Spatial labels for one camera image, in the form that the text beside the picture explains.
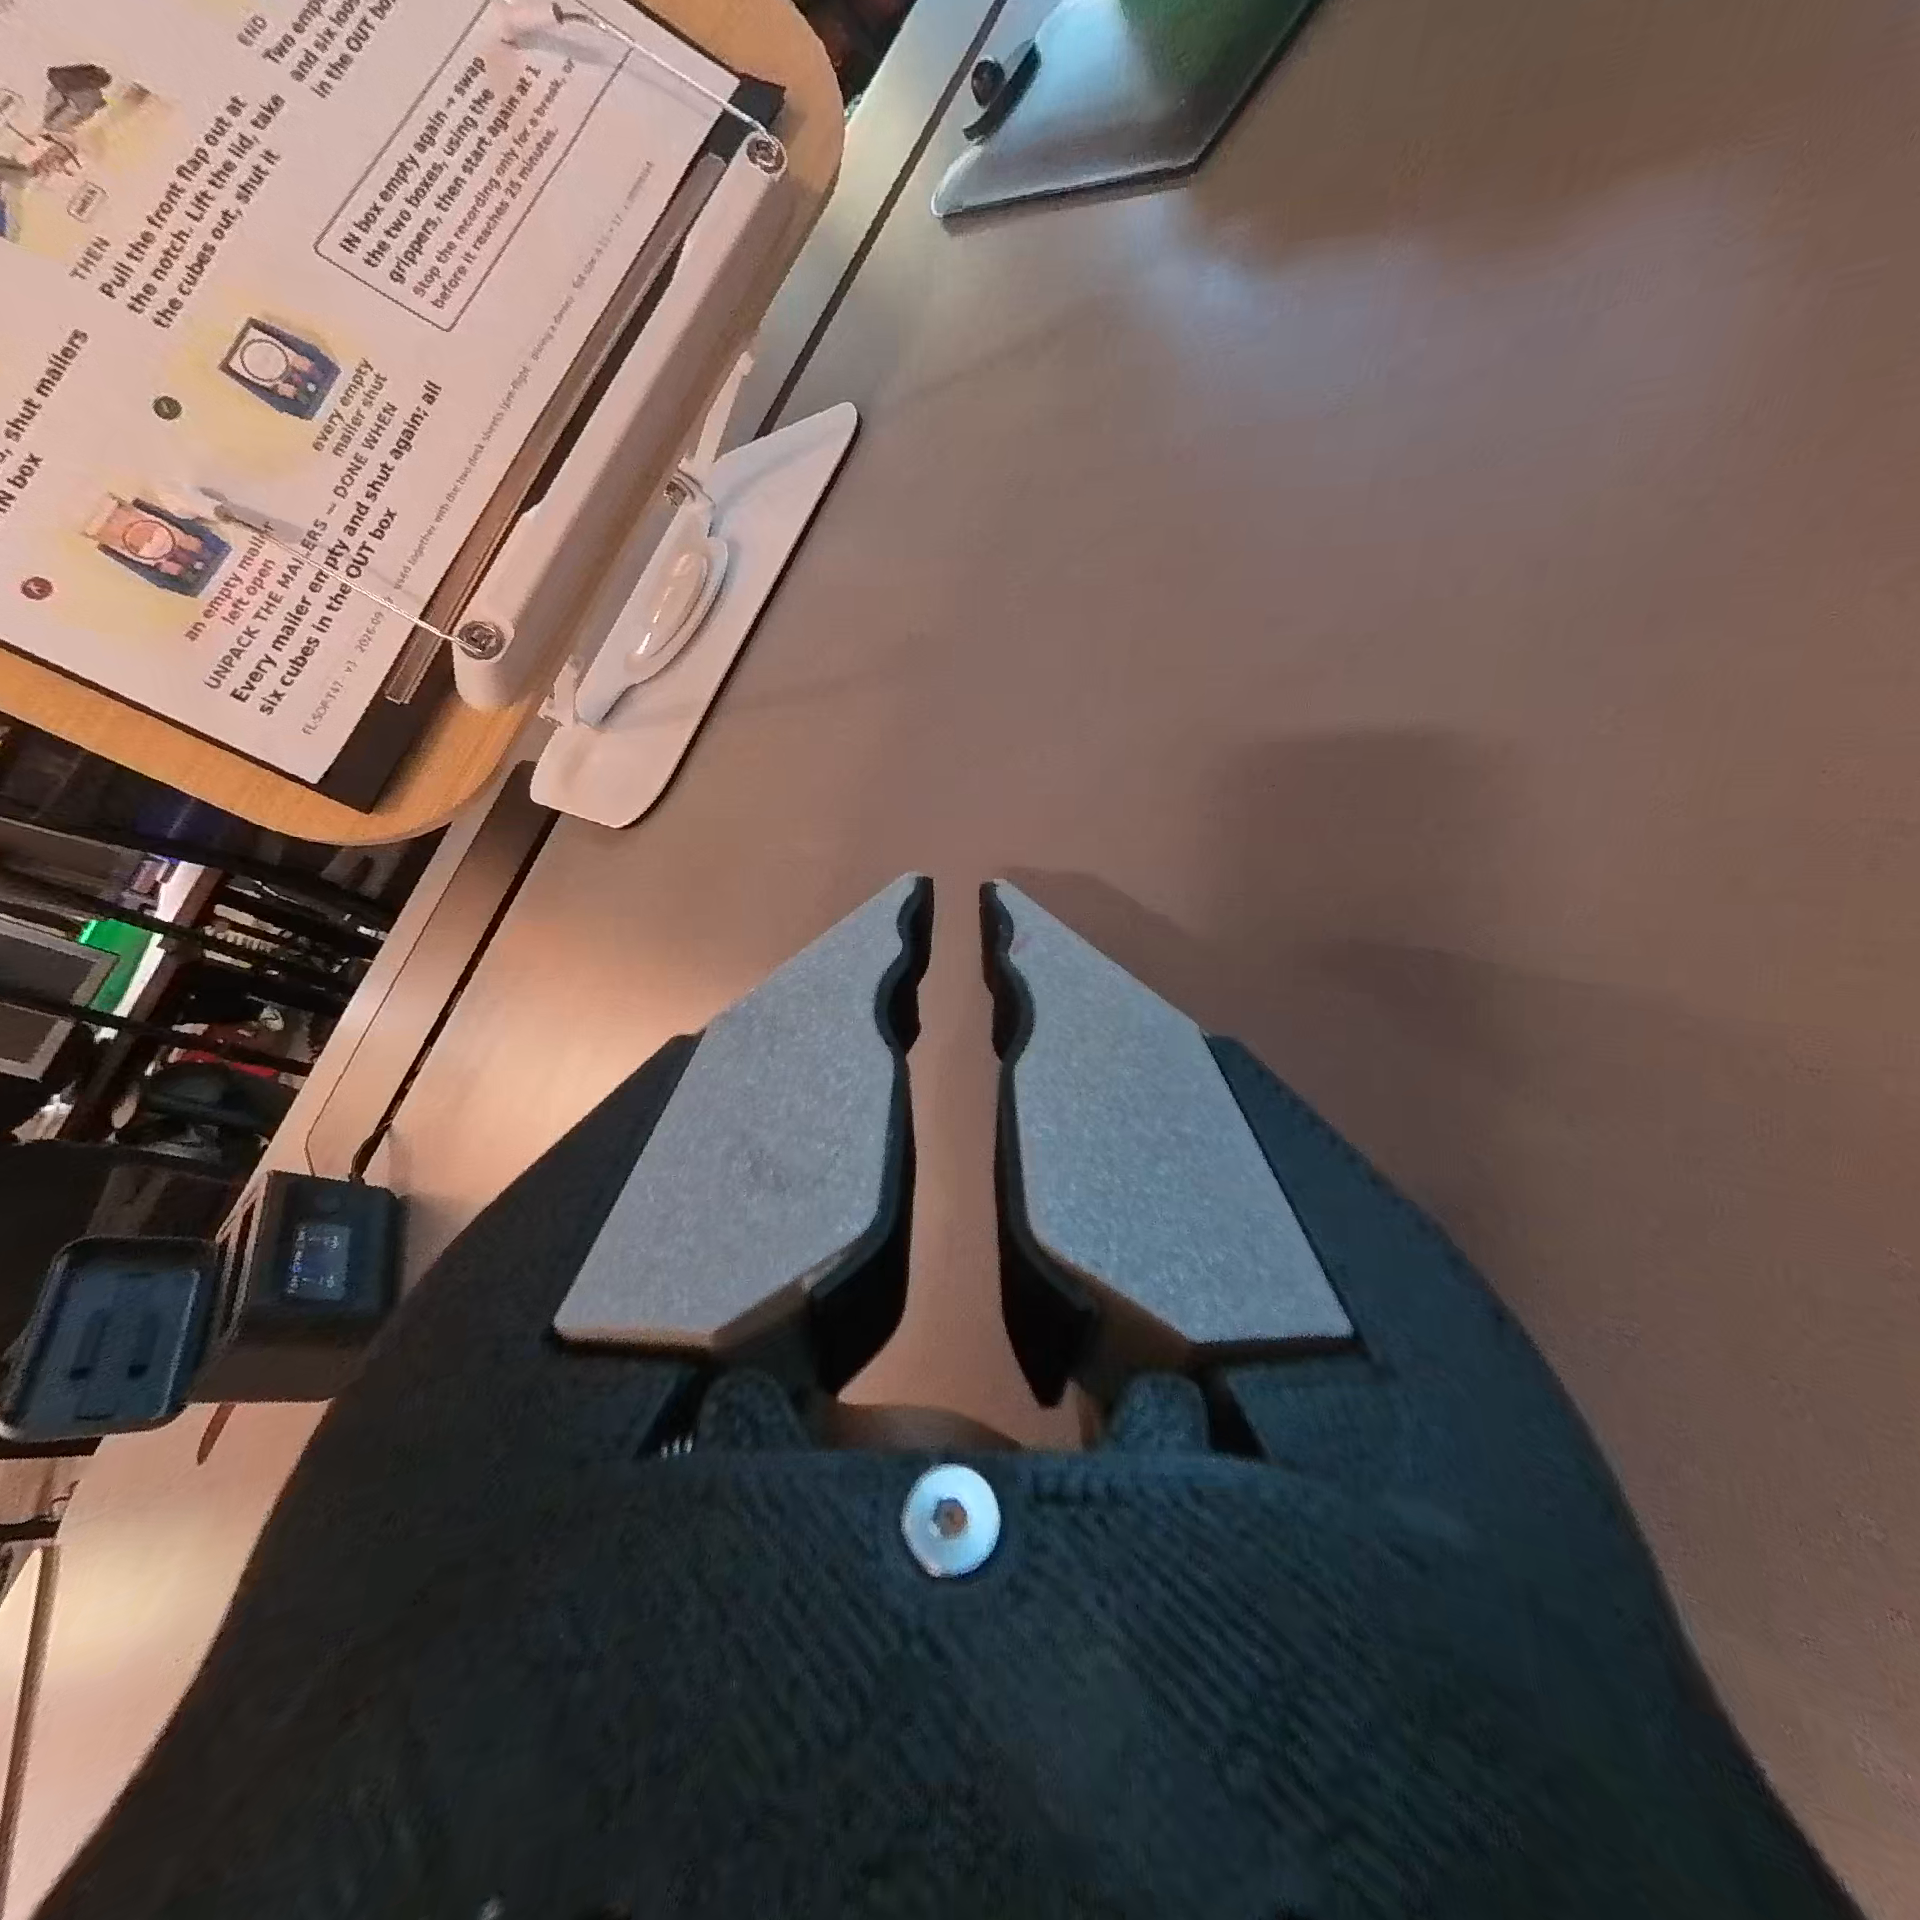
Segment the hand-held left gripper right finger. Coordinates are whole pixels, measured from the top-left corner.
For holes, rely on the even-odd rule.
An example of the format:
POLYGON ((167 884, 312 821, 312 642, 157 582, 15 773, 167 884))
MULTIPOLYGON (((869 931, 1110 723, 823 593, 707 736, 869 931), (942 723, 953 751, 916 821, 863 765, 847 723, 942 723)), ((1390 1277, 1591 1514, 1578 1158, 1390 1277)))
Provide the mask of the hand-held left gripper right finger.
POLYGON ((1215 1038, 1035 898, 975 887, 996 1298, 1035 1402, 1352 1353, 1359 1327, 1215 1038))

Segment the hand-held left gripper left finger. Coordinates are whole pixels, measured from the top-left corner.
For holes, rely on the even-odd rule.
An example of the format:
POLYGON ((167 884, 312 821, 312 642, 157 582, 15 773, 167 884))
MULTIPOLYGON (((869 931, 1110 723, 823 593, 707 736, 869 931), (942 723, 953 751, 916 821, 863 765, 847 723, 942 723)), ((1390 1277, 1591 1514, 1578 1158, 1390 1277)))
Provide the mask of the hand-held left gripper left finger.
POLYGON ((899 1334, 931 875, 902 872, 693 1045, 550 1334, 847 1387, 899 1334))

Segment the white display stand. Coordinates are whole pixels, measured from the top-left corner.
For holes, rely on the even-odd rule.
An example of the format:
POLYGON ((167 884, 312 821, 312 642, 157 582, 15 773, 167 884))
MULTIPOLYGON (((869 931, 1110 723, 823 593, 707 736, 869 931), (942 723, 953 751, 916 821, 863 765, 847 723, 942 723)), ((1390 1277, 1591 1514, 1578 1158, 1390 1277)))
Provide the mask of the white display stand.
POLYGON ((528 794, 584 827, 667 796, 863 424, 841 403, 734 447, 780 173, 765 126, 717 118, 541 410, 511 523, 447 576, 461 703, 541 717, 528 794))

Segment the printed instruction sheet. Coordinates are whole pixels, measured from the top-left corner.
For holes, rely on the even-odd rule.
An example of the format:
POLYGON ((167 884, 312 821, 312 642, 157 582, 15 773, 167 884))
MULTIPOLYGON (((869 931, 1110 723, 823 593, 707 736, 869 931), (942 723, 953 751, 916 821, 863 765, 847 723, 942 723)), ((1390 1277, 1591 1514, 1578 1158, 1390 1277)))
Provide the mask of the printed instruction sheet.
POLYGON ((0 18, 5 653, 370 807, 699 158, 780 91, 635 4, 0 18))

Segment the instruction sheet on stand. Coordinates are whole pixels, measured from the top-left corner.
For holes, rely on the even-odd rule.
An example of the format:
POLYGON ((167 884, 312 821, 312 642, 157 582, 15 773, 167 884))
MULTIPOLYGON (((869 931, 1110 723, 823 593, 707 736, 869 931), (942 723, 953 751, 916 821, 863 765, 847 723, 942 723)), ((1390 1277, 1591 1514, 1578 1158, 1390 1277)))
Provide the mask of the instruction sheet on stand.
MULTIPOLYGON (((817 224, 841 158, 841 97, 827 52, 817 45, 797 4, 635 9, 667 18, 674 33, 699 42, 724 64, 737 64, 760 86, 780 91, 780 113, 765 118, 765 128, 789 151, 780 235, 759 279, 759 296, 765 305, 789 263, 797 258, 801 235, 817 224)), ((252 827, 268 827, 304 844, 375 845, 416 838, 427 827, 447 827, 479 794, 479 782, 493 782, 514 730, 532 723, 528 708, 465 708, 447 645, 401 660, 397 690, 431 690, 427 725, 416 730, 411 751, 368 814, 12 653, 0 703, 5 736, 39 730, 73 751, 157 779, 252 827)))

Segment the dark grey tray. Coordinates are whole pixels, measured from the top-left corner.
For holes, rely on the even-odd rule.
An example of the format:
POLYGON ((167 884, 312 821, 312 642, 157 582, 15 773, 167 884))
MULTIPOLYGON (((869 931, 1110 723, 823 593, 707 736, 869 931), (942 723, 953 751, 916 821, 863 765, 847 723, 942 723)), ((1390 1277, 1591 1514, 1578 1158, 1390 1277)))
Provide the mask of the dark grey tray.
POLYGON ((1061 0, 971 58, 936 220, 1189 173, 1312 18, 1312 0, 1061 0))

